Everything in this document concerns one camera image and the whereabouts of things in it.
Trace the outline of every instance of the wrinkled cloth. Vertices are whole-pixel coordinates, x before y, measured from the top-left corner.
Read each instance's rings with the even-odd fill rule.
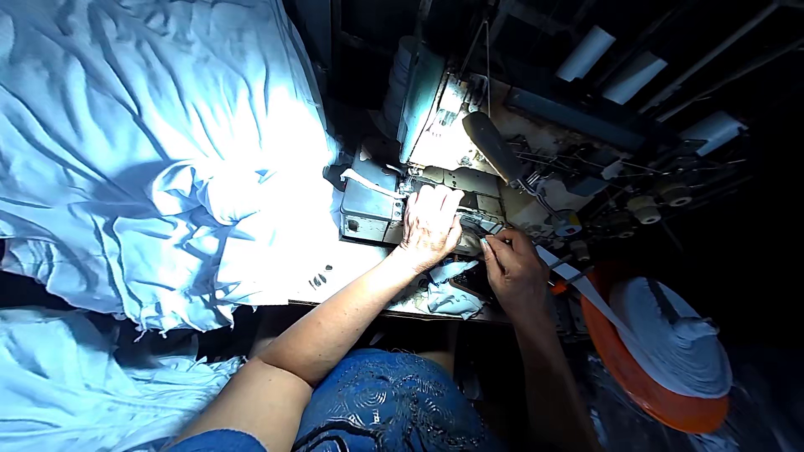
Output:
[[[193,344],[121,356],[118,332],[81,310],[0,310],[0,450],[159,450],[242,362],[196,361]]]
[[[429,314],[460,315],[464,320],[480,312],[483,308],[480,298],[449,284],[451,277],[456,277],[479,263],[451,261],[433,267],[428,273],[427,302],[416,307]]]
[[[286,242],[337,240],[324,124],[278,0],[0,2],[0,265],[144,329],[286,302]]]

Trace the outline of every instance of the fingers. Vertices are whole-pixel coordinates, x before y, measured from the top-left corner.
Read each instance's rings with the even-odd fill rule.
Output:
[[[486,272],[488,273],[489,281],[499,281],[503,277],[503,269],[500,268],[497,257],[494,256],[494,251],[483,240],[480,240],[480,248],[482,248],[483,257],[486,260]]]
[[[408,241],[410,237],[410,229],[411,229],[411,221],[412,221],[412,211],[413,207],[416,205],[416,199],[418,198],[418,193],[411,193],[408,196],[408,204],[404,209],[404,217],[402,219],[402,241]]]
[[[494,251],[494,255],[497,257],[497,262],[503,268],[513,265],[516,262],[516,253],[514,253],[514,249],[510,245],[503,243],[494,236],[486,236],[486,241],[489,242],[491,250]]]
[[[463,228],[461,228],[461,217],[453,213],[453,224],[449,229],[446,241],[446,248],[450,253],[455,249],[458,241],[461,240],[461,232],[463,232]]]
[[[501,242],[505,240],[511,241],[511,247],[519,254],[530,253],[533,254],[533,243],[531,239],[525,235],[524,232],[518,231],[513,228],[503,229],[498,232],[496,236]]]
[[[419,196],[416,198],[417,213],[420,216],[430,216],[440,212],[445,197],[446,193],[444,193],[443,189],[439,190],[438,187],[433,188],[430,185],[422,185],[419,189]]]
[[[457,211],[458,204],[461,203],[461,199],[463,199],[463,191],[450,190],[444,198],[444,204],[441,206],[441,215],[448,220],[455,218],[455,212]]]

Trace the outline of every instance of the metal plate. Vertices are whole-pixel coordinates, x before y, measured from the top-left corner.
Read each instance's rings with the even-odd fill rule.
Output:
[[[470,168],[458,168],[452,171],[444,171],[444,185],[449,188],[458,188],[463,191],[473,191],[482,195],[499,198],[500,190],[497,188],[498,177],[472,170]]]

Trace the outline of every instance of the metal rod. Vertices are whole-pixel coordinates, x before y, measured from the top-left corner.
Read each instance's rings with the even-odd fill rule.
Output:
[[[753,71],[754,69],[761,68],[762,66],[770,63],[771,61],[775,60],[776,58],[787,54],[790,51],[794,51],[801,47],[804,44],[804,38],[797,39],[796,41],[778,48],[775,52],[769,53],[768,55],[760,56],[750,63],[746,64],[742,69],[732,73],[730,76],[722,79],[721,81],[715,83],[714,85],[710,86],[706,90],[699,92],[698,94],[694,95],[690,100],[683,102],[681,105],[675,107],[674,109],[670,110],[667,113],[656,118],[656,121],[664,122],[670,119],[673,115],[680,112],[681,110],[685,109],[686,107],[692,105],[693,103],[700,101],[702,98],[707,96],[708,94],[717,91],[718,89],[722,88],[724,85],[733,82],[734,80],[739,79],[740,77],[748,74],[749,72]]]
[[[678,76],[675,80],[673,80],[669,85],[664,87],[662,91],[659,91],[655,96],[651,97],[647,103],[645,103],[642,108],[639,109],[640,113],[646,112],[648,109],[655,107],[656,105],[661,104],[664,102],[668,97],[670,97],[674,92],[676,92],[680,87],[681,84],[684,83],[688,78],[690,78],[693,74],[698,72],[703,66],[706,66],[707,63],[715,59],[716,56],[720,55],[724,50],[729,48],[732,44],[734,44],[739,38],[743,37],[746,33],[751,31],[754,27],[759,25],[765,18],[767,18],[771,13],[773,13],[779,7],[778,3],[775,1],[771,2],[770,5],[766,6],[762,11],[757,13],[753,18],[751,18],[748,22],[743,24],[742,27],[737,29],[734,33],[732,33],[729,37],[727,37],[722,43],[720,43],[717,47],[711,49],[708,54],[706,54],[703,58],[698,60],[697,63],[693,64],[688,70],[686,70],[683,74]]]
[[[483,26],[488,23],[488,19],[483,19],[483,22],[480,22],[480,27],[478,27],[478,32],[474,34],[474,39],[472,39],[472,45],[469,46],[469,52],[466,53],[466,58],[463,59],[463,64],[461,64],[461,71],[458,72],[457,78],[460,80],[463,76],[464,70],[466,70],[466,65],[469,64],[469,59],[472,58],[472,53],[474,53],[474,46],[478,43],[478,38],[480,37],[480,32],[483,31]]]

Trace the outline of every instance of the thread spool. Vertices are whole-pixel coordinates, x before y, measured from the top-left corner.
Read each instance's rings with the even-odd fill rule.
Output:
[[[653,196],[642,195],[628,200],[628,210],[642,224],[653,224],[662,219]]]
[[[681,207],[692,201],[692,189],[683,183],[660,183],[656,186],[656,191],[672,208]]]
[[[592,258],[589,256],[589,247],[583,240],[569,242],[569,249],[579,262],[586,262]]]

